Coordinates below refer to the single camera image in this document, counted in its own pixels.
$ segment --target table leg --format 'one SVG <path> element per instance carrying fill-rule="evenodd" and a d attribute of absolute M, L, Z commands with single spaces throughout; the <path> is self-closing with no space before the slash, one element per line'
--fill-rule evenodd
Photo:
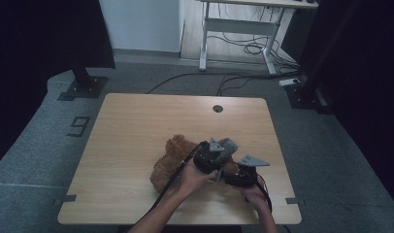
<path fill-rule="evenodd" d="M 203 26 L 203 44 L 201 45 L 200 51 L 200 71 L 206 70 L 206 62 L 207 62 L 207 31 L 208 31 L 208 24 L 209 24 L 209 9 L 210 3 L 207 3 L 206 6 L 206 15 L 204 16 L 204 26 Z"/>
<path fill-rule="evenodd" d="M 266 49 L 263 50 L 263 56 L 264 56 L 264 59 L 266 60 L 267 68 L 269 69 L 269 73 L 271 75 L 276 75 L 277 74 L 276 69 L 275 69 L 274 64 L 273 64 L 274 59 L 271 56 L 271 50 L 273 48 L 273 43 L 274 43 L 274 41 L 276 39 L 277 33 L 279 32 L 279 25 L 281 23 L 282 15 L 284 14 L 284 10 L 285 10 L 285 8 L 280 8 L 280 10 L 279 10 L 279 18 L 275 22 L 275 26 L 273 28 L 273 32 L 272 32 L 271 38 L 270 38 L 270 40 L 267 43 Z"/>

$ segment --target gray carpet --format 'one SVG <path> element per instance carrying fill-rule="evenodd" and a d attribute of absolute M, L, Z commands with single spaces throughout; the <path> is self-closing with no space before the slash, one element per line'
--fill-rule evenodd
<path fill-rule="evenodd" d="M 89 69 L 91 75 L 110 78 L 105 89 L 99 99 L 72 102 L 56 100 L 73 80 L 72 73 L 51 78 L 41 108 L 0 162 L 0 232 L 117 232 L 117 226 L 57 222 L 58 203 L 71 183 L 104 97 L 111 92 L 146 93 L 175 75 L 197 72 L 191 66 L 136 63 L 117 63 L 116 70 Z M 238 70 L 207 71 L 229 72 Z M 222 78 L 182 77 L 153 93 L 213 96 Z M 303 221 L 289 225 L 291 232 L 394 232 L 393 200 L 336 118 L 291 109 L 278 81 L 251 81 L 223 94 L 260 97 L 269 105 L 301 201 Z M 82 137 L 67 136 L 75 117 L 90 117 Z M 286 232 L 283 226 L 279 230 Z M 258 232 L 258 227 L 244 226 L 243 232 Z"/>

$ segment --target white table frame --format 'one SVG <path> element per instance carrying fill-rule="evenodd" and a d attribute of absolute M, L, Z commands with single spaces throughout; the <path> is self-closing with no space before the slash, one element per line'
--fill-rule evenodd
<path fill-rule="evenodd" d="M 317 3 L 307 5 L 303 2 L 297 2 L 294 0 L 252 0 L 252 1 L 224 1 L 224 0 L 200 0 L 206 3 L 206 12 L 204 16 L 203 26 L 203 44 L 200 51 L 200 71 L 207 69 L 207 34 L 209 31 L 212 32 L 228 32 L 228 33 L 240 33 L 240 34 L 251 34 L 269 36 L 266 48 L 262 51 L 263 57 L 266 61 L 267 68 L 271 75 L 276 75 L 276 68 L 274 66 L 274 59 L 271 55 L 273 43 L 276 39 L 277 33 L 279 32 L 279 26 L 281 23 L 282 16 L 285 8 L 317 8 Z M 261 5 L 261 6 L 272 6 L 280 7 L 279 16 L 274 22 L 261 22 L 261 21 L 250 21 L 250 20 L 235 20 L 225 18 L 214 18 L 210 17 L 210 3 L 229 3 L 229 4 L 241 4 L 241 5 Z"/>

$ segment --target black curtain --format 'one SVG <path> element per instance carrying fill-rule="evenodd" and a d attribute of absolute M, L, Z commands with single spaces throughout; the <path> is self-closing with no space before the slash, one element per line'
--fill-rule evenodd
<path fill-rule="evenodd" d="M 0 1 L 0 159 L 73 59 L 115 67 L 97 0 Z"/>
<path fill-rule="evenodd" d="M 330 17 L 353 4 L 350 18 Z M 324 1 L 301 64 L 394 198 L 394 1 Z"/>

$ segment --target wooden table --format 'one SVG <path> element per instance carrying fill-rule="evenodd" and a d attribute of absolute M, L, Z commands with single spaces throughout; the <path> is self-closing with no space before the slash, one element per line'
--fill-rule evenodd
<path fill-rule="evenodd" d="M 223 108 L 222 113 L 213 110 Z M 264 177 L 277 224 L 301 221 L 263 99 L 144 94 L 109 94 L 100 110 L 58 221 L 63 224 L 133 224 L 158 194 L 149 181 L 153 164 L 167 140 L 183 134 L 199 143 L 230 137 L 239 145 L 236 161 L 246 154 L 271 163 L 257 171 Z M 256 213 L 232 187 L 208 183 L 174 213 L 170 224 L 256 224 Z"/>
<path fill-rule="evenodd" d="M 204 16 L 203 26 L 203 43 L 200 50 L 200 64 L 199 69 L 201 71 L 206 70 L 207 66 L 207 35 L 209 31 L 213 32 L 228 32 L 228 33 L 240 33 L 240 34 L 251 34 L 251 35 L 262 35 L 268 36 L 266 48 L 262 51 L 264 60 L 266 61 L 267 68 L 271 75 L 276 75 L 276 69 L 274 66 L 274 59 L 271 56 L 271 50 L 273 43 L 276 39 L 277 33 L 279 32 L 279 25 L 281 23 L 284 10 L 286 8 L 294 9 L 316 9 L 318 4 L 314 1 L 308 3 L 306 0 L 295 1 L 295 0 L 198 0 L 206 2 L 206 13 Z M 239 5 L 256 5 L 256 6 L 268 6 L 268 7 L 279 7 L 279 16 L 274 22 L 264 21 L 252 21 L 252 20 L 235 20 L 228 18 L 212 18 L 210 17 L 210 3 L 226 3 L 226 4 L 239 4 Z"/>

